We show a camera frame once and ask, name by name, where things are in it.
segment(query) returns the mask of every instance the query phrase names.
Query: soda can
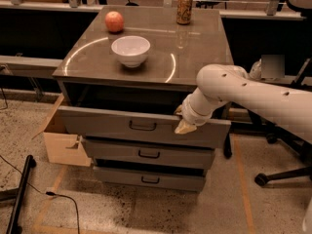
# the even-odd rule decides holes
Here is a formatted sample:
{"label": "soda can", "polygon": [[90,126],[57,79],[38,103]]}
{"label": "soda can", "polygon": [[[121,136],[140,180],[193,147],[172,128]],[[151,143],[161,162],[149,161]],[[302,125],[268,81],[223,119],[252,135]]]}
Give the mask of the soda can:
{"label": "soda can", "polygon": [[189,24],[191,22],[193,0],[177,0],[176,22]]}

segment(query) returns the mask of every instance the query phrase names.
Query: cardboard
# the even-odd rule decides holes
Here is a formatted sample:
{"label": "cardboard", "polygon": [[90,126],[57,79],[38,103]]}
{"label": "cardboard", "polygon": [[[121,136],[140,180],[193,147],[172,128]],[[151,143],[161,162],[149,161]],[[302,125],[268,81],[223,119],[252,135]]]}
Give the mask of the cardboard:
{"label": "cardboard", "polygon": [[61,120],[58,113],[61,104],[65,104],[63,95],[58,97],[34,137],[43,134],[49,162],[89,167],[91,158],[87,156],[80,137],[68,134]]}

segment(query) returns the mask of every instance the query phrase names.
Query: gray tabletop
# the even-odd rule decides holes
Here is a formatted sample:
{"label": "gray tabletop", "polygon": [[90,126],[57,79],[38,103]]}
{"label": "gray tabletop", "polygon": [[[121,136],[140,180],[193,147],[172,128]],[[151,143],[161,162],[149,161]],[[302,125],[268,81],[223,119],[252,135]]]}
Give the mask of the gray tabletop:
{"label": "gray tabletop", "polygon": [[[110,33],[104,24],[110,11],[122,14],[124,30]],[[118,62],[111,44],[119,37],[138,35],[151,48],[136,69]],[[176,8],[104,6],[54,72],[62,81],[196,86],[196,75],[211,63],[233,64],[218,10],[195,9],[191,23],[176,23]]]}

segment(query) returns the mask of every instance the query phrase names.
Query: drawer front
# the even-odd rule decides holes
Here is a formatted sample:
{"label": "drawer front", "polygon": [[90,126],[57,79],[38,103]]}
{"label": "drawer front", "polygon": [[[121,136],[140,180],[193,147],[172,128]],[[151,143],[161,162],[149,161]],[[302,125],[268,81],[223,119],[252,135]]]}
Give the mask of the drawer front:
{"label": "drawer front", "polygon": [[211,149],[138,143],[132,141],[83,139],[91,158],[208,170],[215,158]]}
{"label": "drawer front", "polygon": [[156,173],[132,170],[94,167],[98,180],[139,186],[151,186],[199,192],[203,189],[205,178],[187,175],[158,175]]}
{"label": "drawer front", "polygon": [[60,106],[60,115],[71,134],[145,142],[222,148],[230,122],[212,119],[197,131],[175,134],[180,118],[175,115],[134,113]]}

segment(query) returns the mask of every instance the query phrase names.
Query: concrete floor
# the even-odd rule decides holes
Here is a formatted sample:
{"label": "concrete floor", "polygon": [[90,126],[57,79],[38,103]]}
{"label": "concrete floor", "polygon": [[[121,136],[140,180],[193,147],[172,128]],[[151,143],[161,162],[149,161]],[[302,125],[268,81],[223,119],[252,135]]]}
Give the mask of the concrete floor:
{"label": "concrete floor", "polygon": [[[27,155],[37,166],[29,183],[76,200],[81,233],[259,233],[297,234],[312,195],[308,177],[254,183],[258,173],[303,167],[293,151],[261,136],[231,135],[233,157],[216,151],[201,193],[103,184],[92,168],[52,164],[42,135],[33,138],[58,95],[5,91],[9,107],[0,111],[0,154],[20,170]],[[0,107],[4,100],[0,95]],[[0,190],[19,185],[20,174],[0,160]],[[14,201],[0,202],[0,233],[5,233]],[[74,204],[27,186],[19,216],[22,233],[78,233]]]}

